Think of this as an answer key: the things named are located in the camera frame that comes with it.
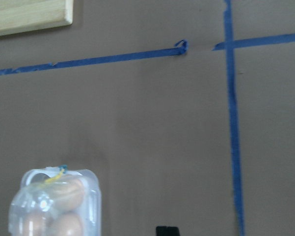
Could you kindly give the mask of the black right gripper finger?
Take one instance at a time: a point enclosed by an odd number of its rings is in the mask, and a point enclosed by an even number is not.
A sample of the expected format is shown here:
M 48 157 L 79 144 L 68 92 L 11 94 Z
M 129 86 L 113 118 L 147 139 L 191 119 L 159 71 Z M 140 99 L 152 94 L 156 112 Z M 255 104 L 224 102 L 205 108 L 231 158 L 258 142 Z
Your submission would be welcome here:
M 180 236 L 178 227 L 156 226 L 156 236 Z

